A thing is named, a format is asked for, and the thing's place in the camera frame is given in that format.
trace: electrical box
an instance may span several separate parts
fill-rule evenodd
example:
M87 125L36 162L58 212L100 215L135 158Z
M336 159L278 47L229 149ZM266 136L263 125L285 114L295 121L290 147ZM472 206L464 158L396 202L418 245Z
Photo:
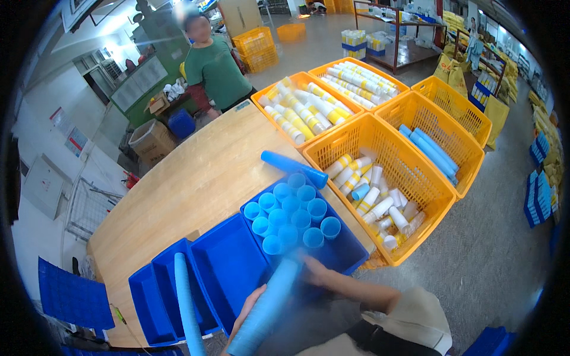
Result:
M22 195L54 220L62 188L63 178L46 161L37 157L22 183Z

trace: orange plastic crate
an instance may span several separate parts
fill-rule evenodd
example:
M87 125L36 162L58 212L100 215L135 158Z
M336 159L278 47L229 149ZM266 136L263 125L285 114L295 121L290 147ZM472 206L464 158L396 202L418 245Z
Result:
M477 173L479 173L485 153L475 138L457 121L425 96L415 91L394 98L374 115L385 120L396 130L404 124L410 130L420 128L431 137L459 166L459 170L455 174L459 183L453 187L443 173L439 170L438 173L455 191L458 200L465 197ZM423 155L411 142L410 144L418 153Z
M258 27L244 34L233 37L235 48L241 57L250 56L268 48L275 49L275 43L269 27Z
M330 129L328 129L327 131L320 133L318 135L316 135L315 137L311 138L310 140L305 141L304 143L297 145L292 139L291 137L289 137L285 131L283 131L283 129L277 124L277 122L275 122L275 120L273 120L273 118L271 117L271 115L269 115L264 109L263 106L261 106L261 104L258 102L259 98L262 95L265 95L271 88L273 88L275 86L274 83L270 86L268 86L267 88L258 91L257 93L253 94L251 96L251 101L254 102L254 104L259 108L259 110L265 115L265 117L267 117L267 119L269 120L270 123L273 124L273 126L275 126L277 128L277 130L279 132L281 132L282 135L285 136L285 138L287 139L287 141L289 141L289 143L296 148L298 151L302 151L305 147L307 147L308 144L314 142L315 140L317 140L319 137L322 137L323 135L326 135L327 132L330 132L331 130L334 130L335 128L338 128L342 125L345 125L347 122L350 122L350 120L354 119L355 117L357 117L358 115L362 114L363 110L360 106L356 105L356 103L354 103L352 100L349 100L347 97L345 97L344 95L342 95L341 93L339 93L338 91L334 90L332 87L330 87L327 83L319 80L317 81L313 76L310 76L308 73L306 72L299 72L296 74L293 74L291 76L289 76L289 78L291 79L291 81L293 82L293 85L295 86L299 86L301 83L302 84L308 84L310 82L314 82L315 84L317 84L318 86L320 86L323 90L329 92L333 97L337 98L339 101L341 101L344 105L348 106L348 108L350 110L352 110L354 112L354 115L349 117L346 121L344 121L342 124L336 125L331 127Z
M249 73L257 73L279 63L279 56L275 46L267 47L265 50L253 53L249 56L242 56Z
M431 76L412 86L413 91L433 101L463 126L484 148L491 133L492 123L475 105L443 80Z
M388 185L398 187L408 200L417 202L418 209L426 214L418 230L394 252L387 251L380 238L330 179L328 185L362 225L388 263L398 266L438 226L455 202L455 192L427 158L419 154L398 131L371 113L364 113L311 143L303 151L303 156L314 168L322 171L343 154L358 157L362 147L378 154L376 163L384 168L383 175Z
M324 66L320 66L320 67L317 67L317 68L315 68L315 69L310 70L310 71L309 71L309 74L314 75L314 76L316 76L316 77L318 77L318 78L321 78L321 77L323 77L325 74L327 74L327 68L330 68L330 67L334 66L335 64L339 64L339 63L342 63L342 62L351 62L351 63L357 64L357 65L360 66L360 67L363 67L363 68L365 68L365 69L368 69L369 71L371 71L371 72L373 72L373 73L375 73L375 74L378 74L378 75L381 76L381 77L384 77L384 78L388 79L389 81L391 81L392 83L394 83L394 84L396 85L396 87L398 88L398 90L400 91L400 94L397 95L396 97L399 97L400 95L405 94L405 93L407 93L407 92L410 91L410 87L408 87L406 84L402 83L401 81L397 80L396 78L390 76L390 75L387 74L387 73L382 72L382 71L381 71L380 69L378 69L378 68L372 67L370 64L366 64L366 63L362 62L361 60L358 60L358 59L352 58L352 57L346 57L346 58L342 58L342 59L339 59L339 60L335 60L334 62L327 63L327 64L325 64ZM387 103L391 102L393 99L395 99L395 98L392 98L392 99L390 99L390 100L388 100L388 101L386 101L385 103L382 103L382 104L380 104L380 105L376 105L376 106L373 107L372 109L366 109L365 107L363 107L363 106L360 105L359 103L355 103L355 104L358 105L358 106L360 106L360 107L362 107L362 109L363 109L364 111L375 112L376 110L380 109L381 107L383 107L383 106L386 105Z
M277 36L281 42L299 42L307 39L304 23L290 23L277 27Z

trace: wooden table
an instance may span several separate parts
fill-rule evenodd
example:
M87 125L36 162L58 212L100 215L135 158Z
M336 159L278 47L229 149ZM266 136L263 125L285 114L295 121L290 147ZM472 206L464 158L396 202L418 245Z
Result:
M271 150L307 164L252 102L221 115L147 173L109 213L90 238L97 280L105 283L109 303L118 307L146 346L128 278L174 242L196 240L284 174L261 161ZM369 251L368 235L329 187L321 191ZM116 318L108 330L116 347L138 347Z

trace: blue plastic cup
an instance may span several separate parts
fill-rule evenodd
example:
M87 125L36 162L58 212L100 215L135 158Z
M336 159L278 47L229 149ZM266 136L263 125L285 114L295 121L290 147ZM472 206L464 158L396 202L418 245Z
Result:
M315 188L311 186L302 186L297 190L297 198L301 202L300 208L307 209L307 204L316 197Z
M307 210L297 210L291 217L291 224L299 231L299 236L303 236L305 231L311 227L311 214Z
M289 184L291 192L297 194L297 190L305 185L305 176L300 173L293 173L289 176L287 184Z
M283 244L275 235L269 235L263 240L263 250L268 255L279 255L283 252Z
M246 204L245 208L243 208L243 214L247 219L250 219L251 221L260 216L264 216L265 218L267 217L267 213L263 211L263 209L261 209L261 207L259 207L259 204L256 202L249 202Z
M257 234L261 237L267 237L269 235L275 235L277 231L275 231L271 226L269 226L269 220L264 216L260 216L257 219L253 220L253 224L251 224L251 229L253 230L254 234Z
M270 213L279 208L279 202L275 199L273 193L263 193L261 197L259 197L259 206L261 206L261 209L267 211L267 213Z
M287 213L287 218L291 220L291 216L295 211L299 209L300 204L301 202L299 201L299 198L290 195L289 197L283 199L281 208L285 211L285 213Z
M291 194L291 187L286 183L279 183L273 188L273 195L279 203L283 203L283 199Z
M269 220L269 225L277 231L287 223L287 213L283 209L275 209L269 213L267 219Z
M324 218L321 222L321 231L325 239L336 239L340 232L340 221L334 216Z
M297 228L293 225L284 225L281 226L279 232L277 233L277 237L281 244L283 245L284 249L288 249L293 247L297 244L297 239L299 238Z
M327 212L327 203L320 198L313 199L307 204L307 211L311 214L311 220L318 224Z
M319 248L324 246L323 232L317 227L311 227L303 234L303 243L308 248Z

